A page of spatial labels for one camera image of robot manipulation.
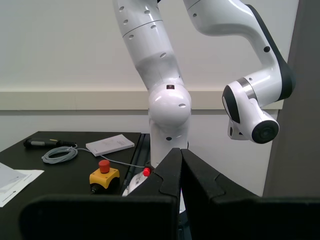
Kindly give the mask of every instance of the robot end effector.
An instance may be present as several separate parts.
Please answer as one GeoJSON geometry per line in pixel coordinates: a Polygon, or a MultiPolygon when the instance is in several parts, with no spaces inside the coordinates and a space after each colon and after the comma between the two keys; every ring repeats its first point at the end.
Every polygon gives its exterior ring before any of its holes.
{"type": "Polygon", "coordinates": [[[222,95],[229,115],[228,135],[233,140],[265,144],[279,132],[279,124],[262,107],[290,97],[293,72],[258,12],[240,0],[184,0],[194,27],[207,36],[245,37],[262,69],[228,84],[222,95]]]}

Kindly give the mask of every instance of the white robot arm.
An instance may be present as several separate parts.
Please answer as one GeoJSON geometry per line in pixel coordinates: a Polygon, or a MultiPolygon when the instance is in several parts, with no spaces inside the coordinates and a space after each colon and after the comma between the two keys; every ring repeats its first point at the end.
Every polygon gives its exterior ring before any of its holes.
{"type": "Polygon", "coordinates": [[[200,33],[240,35],[251,43],[262,69],[225,87],[222,102],[230,117],[228,135],[258,144],[272,141],[279,124],[261,107],[290,97],[296,82],[258,12],[240,0],[184,0],[184,4],[200,33]]]}
{"type": "MultiPolygon", "coordinates": [[[[188,147],[192,104],[161,19],[159,1],[113,0],[122,37],[149,92],[153,167],[172,148],[188,147]]],[[[230,118],[228,135],[258,144],[272,141],[279,125],[261,107],[288,98],[295,79],[263,20],[240,0],[184,0],[184,4],[200,33],[240,35],[251,43],[262,69],[225,87],[222,102],[230,118]]]]}
{"type": "Polygon", "coordinates": [[[172,148],[188,148],[191,97],[157,0],[113,0],[113,8],[126,47],[149,92],[150,158],[155,168],[172,148]]]}

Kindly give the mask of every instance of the table surface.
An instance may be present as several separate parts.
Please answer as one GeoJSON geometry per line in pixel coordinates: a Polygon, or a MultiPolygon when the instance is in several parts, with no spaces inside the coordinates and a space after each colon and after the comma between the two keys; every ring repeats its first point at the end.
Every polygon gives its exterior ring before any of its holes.
{"type": "MultiPolygon", "coordinates": [[[[128,132],[53,132],[39,131],[30,137],[58,139],[76,142],[79,148],[85,148],[86,143],[123,134],[132,141],[135,147],[124,149],[106,155],[111,160],[130,164],[137,149],[141,133],[128,132]]],[[[16,170],[44,170],[36,180],[23,189],[4,207],[0,207],[0,239],[21,239],[19,231],[19,214],[23,207],[33,199],[48,194],[90,194],[89,176],[99,168],[102,157],[80,150],[78,155],[66,162],[57,164],[43,163],[41,157],[48,148],[26,149],[23,141],[0,152],[0,162],[16,170]]],[[[126,179],[129,166],[110,163],[111,168],[119,170],[119,185],[110,194],[120,194],[126,179]]]]}

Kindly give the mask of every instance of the cable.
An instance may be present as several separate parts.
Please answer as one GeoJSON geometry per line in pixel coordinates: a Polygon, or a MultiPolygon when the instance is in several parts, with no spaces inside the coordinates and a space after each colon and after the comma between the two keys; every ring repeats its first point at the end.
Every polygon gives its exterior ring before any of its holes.
{"type": "MultiPolygon", "coordinates": [[[[75,144],[75,147],[72,147],[72,146],[61,146],[61,147],[57,147],[57,148],[51,149],[45,155],[43,155],[41,158],[42,158],[44,163],[47,163],[47,164],[58,164],[58,163],[62,163],[62,162],[69,161],[69,160],[73,159],[75,156],[78,155],[78,150],[83,150],[83,151],[87,151],[87,152],[91,153],[90,150],[88,150],[86,148],[78,148],[78,145],[75,144]],[[63,155],[63,156],[58,156],[58,157],[50,157],[52,155],[61,154],[61,153],[68,153],[68,154],[63,155]]],[[[136,168],[144,168],[144,166],[138,166],[138,165],[133,165],[133,164],[129,164],[129,163],[121,162],[121,161],[111,160],[109,158],[106,158],[103,155],[101,155],[101,157],[103,157],[104,159],[106,159],[106,160],[108,160],[110,162],[113,162],[113,163],[123,164],[123,165],[127,165],[127,166],[133,166],[133,167],[136,167],[136,168]]]]}

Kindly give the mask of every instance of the white paper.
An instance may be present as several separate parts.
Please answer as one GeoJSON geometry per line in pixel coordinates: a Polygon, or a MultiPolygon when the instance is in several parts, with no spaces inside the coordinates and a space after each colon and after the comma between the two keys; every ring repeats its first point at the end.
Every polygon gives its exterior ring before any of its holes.
{"type": "Polygon", "coordinates": [[[16,170],[24,177],[16,182],[10,183],[0,188],[0,208],[6,205],[18,193],[22,191],[28,184],[33,182],[44,171],[43,170],[16,170]]]}
{"type": "Polygon", "coordinates": [[[123,149],[132,148],[135,146],[135,144],[132,141],[128,140],[125,136],[120,134],[99,141],[87,143],[85,146],[90,150],[90,152],[92,152],[94,156],[97,157],[123,149]]]}
{"type": "Polygon", "coordinates": [[[21,180],[24,174],[14,170],[0,162],[0,188],[21,180]]]}

